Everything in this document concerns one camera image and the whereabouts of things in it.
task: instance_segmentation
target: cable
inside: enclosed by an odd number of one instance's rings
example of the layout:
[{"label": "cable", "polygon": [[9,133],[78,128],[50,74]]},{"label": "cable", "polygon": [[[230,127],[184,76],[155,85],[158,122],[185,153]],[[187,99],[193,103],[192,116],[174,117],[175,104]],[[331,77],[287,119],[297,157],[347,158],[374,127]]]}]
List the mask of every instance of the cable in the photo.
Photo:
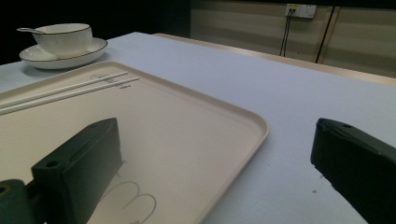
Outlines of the cable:
[{"label": "cable", "polygon": [[279,56],[282,56],[283,48],[285,47],[286,49],[286,42],[288,39],[287,36],[289,35],[289,25],[291,20],[291,14],[293,14],[293,10],[294,9],[289,9],[288,17],[286,18],[285,33],[283,34],[282,47],[280,48]]},{"label": "cable", "polygon": [[319,56],[320,56],[320,53],[321,53],[322,48],[323,48],[324,40],[326,39],[326,35],[327,35],[328,30],[329,30],[330,23],[332,22],[332,14],[334,13],[334,10],[335,10],[335,7],[332,7],[332,13],[330,14],[330,18],[329,18],[329,20],[327,22],[326,30],[324,31],[324,35],[323,35],[322,41],[320,43],[320,47],[319,47],[317,58],[315,59],[315,63],[318,63]]},{"label": "cable", "polygon": [[288,43],[290,21],[291,21],[291,14],[290,14],[290,17],[289,17],[289,22],[288,22],[288,31],[286,32],[285,46],[283,47],[283,57],[285,57],[285,54],[286,54],[286,43]]}]

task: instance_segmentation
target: spoon handle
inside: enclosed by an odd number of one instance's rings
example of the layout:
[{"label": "spoon handle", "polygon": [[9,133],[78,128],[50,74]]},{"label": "spoon handle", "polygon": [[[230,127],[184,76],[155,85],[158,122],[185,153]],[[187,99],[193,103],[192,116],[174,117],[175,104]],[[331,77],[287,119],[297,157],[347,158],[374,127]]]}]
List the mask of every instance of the spoon handle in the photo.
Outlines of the spoon handle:
[{"label": "spoon handle", "polygon": [[30,32],[30,33],[34,33],[34,34],[44,34],[44,32],[42,31],[38,31],[32,28],[18,28],[17,31],[21,31],[21,32]]}]

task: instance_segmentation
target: tray rim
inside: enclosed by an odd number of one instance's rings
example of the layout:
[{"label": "tray rim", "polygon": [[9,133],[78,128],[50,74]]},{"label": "tray rim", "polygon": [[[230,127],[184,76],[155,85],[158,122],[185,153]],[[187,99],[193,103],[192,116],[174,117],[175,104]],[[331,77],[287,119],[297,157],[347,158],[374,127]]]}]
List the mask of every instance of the tray rim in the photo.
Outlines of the tray rim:
[{"label": "tray rim", "polygon": [[24,94],[25,91],[36,90],[39,87],[43,87],[43,86],[50,86],[50,84],[56,83],[56,81],[58,81],[58,80],[65,80],[69,74],[84,73],[84,71],[91,71],[91,69],[94,69],[98,66],[113,66],[113,67],[117,67],[120,69],[125,68],[126,70],[133,70],[133,71],[136,71],[137,73],[143,73],[146,76],[152,77],[156,80],[164,81],[167,85],[175,86],[175,87],[177,87],[178,90],[187,90],[191,94],[194,94],[194,95],[198,94],[198,95],[201,95],[202,97],[205,97],[207,99],[212,99],[213,101],[217,101],[218,103],[222,104],[222,106],[221,106],[222,108],[224,108],[224,106],[233,107],[234,109],[237,109],[237,111],[234,111],[235,113],[237,112],[239,114],[243,114],[243,116],[245,116],[245,117],[249,117],[250,120],[253,120],[256,123],[256,125],[258,125],[260,127],[260,129],[262,129],[262,135],[260,138],[256,139],[256,141],[257,141],[256,145],[254,147],[252,147],[251,150],[249,151],[249,153],[247,153],[245,155],[245,157],[241,160],[239,166],[235,167],[235,174],[233,174],[233,178],[230,178],[224,184],[224,188],[219,189],[219,195],[217,195],[217,197],[214,197],[210,200],[210,204],[201,212],[201,214],[199,214],[197,216],[197,219],[194,221],[194,223],[201,223],[203,220],[205,220],[205,218],[210,213],[210,211],[213,210],[213,208],[217,205],[219,200],[227,192],[227,189],[238,178],[238,176],[240,176],[240,174],[243,172],[244,168],[248,165],[249,161],[254,157],[254,155],[257,153],[257,151],[260,149],[260,147],[266,140],[266,138],[270,132],[270,128],[269,128],[267,120],[260,114],[254,112],[254,111],[248,110],[240,105],[230,103],[226,100],[220,99],[216,96],[207,94],[205,92],[197,91],[195,89],[192,89],[192,88],[180,85],[176,82],[170,81],[168,79],[165,79],[162,77],[157,77],[150,73],[147,73],[147,72],[135,69],[131,66],[128,66],[128,65],[125,65],[122,63],[117,63],[117,62],[99,62],[99,63],[89,64],[89,65],[86,65],[86,66],[83,66],[83,67],[80,67],[77,69],[73,69],[73,70],[61,73],[59,75],[55,75],[53,77],[45,78],[45,79],[37,81],[35,83],[31,83],[31,84],[28,84],[25,86],[18,87],[16,89],[13,89],[10,91],[0,92],[0,102],[2,102],[4,99],[7,99],[8,97],[12,97],[14,94]]}]

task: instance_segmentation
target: chopsticks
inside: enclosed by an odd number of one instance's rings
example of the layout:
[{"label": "chopsticks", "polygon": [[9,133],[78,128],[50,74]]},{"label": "chopsticks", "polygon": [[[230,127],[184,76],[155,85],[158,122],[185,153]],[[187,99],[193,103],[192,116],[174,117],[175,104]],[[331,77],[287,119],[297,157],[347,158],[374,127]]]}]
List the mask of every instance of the chopsticks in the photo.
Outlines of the chopsticks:
[{"label": "chopsticks", "polygon": [[18,110],[23,110],[23,109],[26,109],[26,108],[30,108],[30,107],[33,107],[33,106],[48,104],[48,103],[51,103],[51,102],[54,102],[54,101],[59,101],[59,100],[63,100],[63,99],[66,99],[66,98],[82,95],[82,94],[85,94],[85,93],[88,93],[88,92],[103,90],[103,89],[106,89],[106,88],[109,88],[109,87],[117,86],[117,85],[128,83],[128,82],[133,82],[133,81],[136,81],[136,80],[139,79],[139,77],[128,78],[128,79],[125,79],[125,80],[122,80],[122,81],[116,81],[116,82],[112,82],[112,83],[105,84],[105,85],[102,85],[102,86],[88,88],[88,89],[81,90],[81,91],[73,91],[73,92],[62,94],[62,95],[51,96],[51,95],[56,94],[56,93],[60,93],[60,92],[64,92],[64,91],[70,91],[70,90],[73,90],[73,89],[76,89],[76,88],[79,88],[79,87],[91,85],[93,83],[100,82],[100,81],[103,81],[103,80],[107,80],[107,79],[110,79],[110,78],[113,78],[113,77],[124,76],[126,74],[128,74],[128,72],[121,72],[121,73],[117,73],[117,74],[114,74],[114,75],[108,75],[108,76],[105,76],[105,77],[97,78],[95,80],[81,82],[81,83],[78,83],[78,84],[75,84],[75,85],[63,87],[63,88],[56,89],[56,90],[53,90],[53,91],[45,91],[45,92],[42,92],[42,93],[39,93],[39,94],[36,94],[36,95],[33,95],[33,96],[28,96],[28,97],[25,97],[25,98],[22,98],[22,99],[19,99],[19,100],[6,102],[6,103],[3,103],[3,104],[0,105],[0,116],[8,114],[8,113],[15,112],[15,111],[18,111]]}]

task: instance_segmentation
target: wall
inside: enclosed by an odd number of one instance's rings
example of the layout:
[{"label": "wall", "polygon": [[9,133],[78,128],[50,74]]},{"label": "wall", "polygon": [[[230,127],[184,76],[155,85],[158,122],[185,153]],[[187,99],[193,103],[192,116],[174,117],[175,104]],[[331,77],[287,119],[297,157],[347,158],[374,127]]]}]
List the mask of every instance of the wall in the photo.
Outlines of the wall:
[{"label": "wall", "polygon": [[[292,18],[286,57],[314,62],[331,7],[314,19]],[[286,5],[192,1],[191,38],[279,55]],[[341,7],[321,62],[396,77],[396,10]]]}]

